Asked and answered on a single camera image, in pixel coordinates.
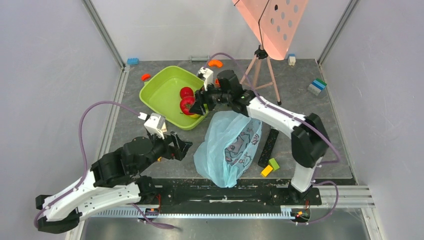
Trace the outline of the red fake fruit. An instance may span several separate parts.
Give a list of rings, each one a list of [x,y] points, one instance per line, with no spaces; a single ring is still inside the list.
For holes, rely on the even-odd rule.
[[[179,107],[182,113],[186,116],[192,116],[194,113],[190,112],[191,107],[194,105],[196,99],[194,96],[186,96],[181,99]]]
[[[194,95],[194,91],[188,86],[181,88],[179,91],[179,96],[181,99],[186,97],[193,97]]]

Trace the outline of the lime green plastic tray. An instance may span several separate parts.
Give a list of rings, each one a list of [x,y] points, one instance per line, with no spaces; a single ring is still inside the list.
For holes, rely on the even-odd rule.
[[[139,92],[140,100],[155,113],[182,130],[192,130],[206,117],[193,118],[180,109],[180,90],[189,87],[198,90],[204,81],[195,74],[175,65],[165,67],[151,77]]]

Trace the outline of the light blue printed plastic bag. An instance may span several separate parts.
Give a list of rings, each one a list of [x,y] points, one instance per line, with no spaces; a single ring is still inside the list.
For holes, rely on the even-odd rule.
[[[220,188],[232,188],[251,166],[263,122],[234,111],[216,112],[193,155],[197,173]]]

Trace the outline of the yellow fake fruit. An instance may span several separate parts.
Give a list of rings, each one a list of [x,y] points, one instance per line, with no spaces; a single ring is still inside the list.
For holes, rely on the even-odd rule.
[[[199,115],[199,114],[192,114],[192,115],[189,115],[189,117],[191,117],[193,119],[198,119],[199,117],[201,117],[201,115]]]

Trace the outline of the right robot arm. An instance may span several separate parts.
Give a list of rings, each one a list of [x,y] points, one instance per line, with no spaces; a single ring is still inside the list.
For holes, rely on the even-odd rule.
[[[317,165],[327,150],[334,148],[321,118],[315,113],[303,115],[288,111],[254,90],[244,89],[233,70],[223,70],[217,75],[218,87],[213,83],[211,69],[202,67],[196,75],[203,81],[203,86],[194,94],[195,102],[190,113],[205,115],[216,105],[227,105],[232,111],[262,121],[289,137],[296,166],[288,196],[295,204],[306,201]]]

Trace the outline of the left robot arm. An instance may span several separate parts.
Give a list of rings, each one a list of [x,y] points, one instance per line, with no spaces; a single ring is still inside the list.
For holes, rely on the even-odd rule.
[[[121,205],[149,205],[158,199],[150,176],[142,175],[158,159],[181,161],[193,145],[175,132],[164,138],[149,134],[135,137],[94,162],[76,183],[54,195],[36,197],[41,211],[34,225],[38,231],[61,234],[104,210]]]

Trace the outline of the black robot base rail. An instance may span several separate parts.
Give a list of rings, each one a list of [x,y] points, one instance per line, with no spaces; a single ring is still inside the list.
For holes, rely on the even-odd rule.
[[[319,206],[318,188],[296,193],[287,178],[242,178],[221,188],[204,178],[155,178],[140,205],[158,205],[162,214],[277,214],[280,207]]]

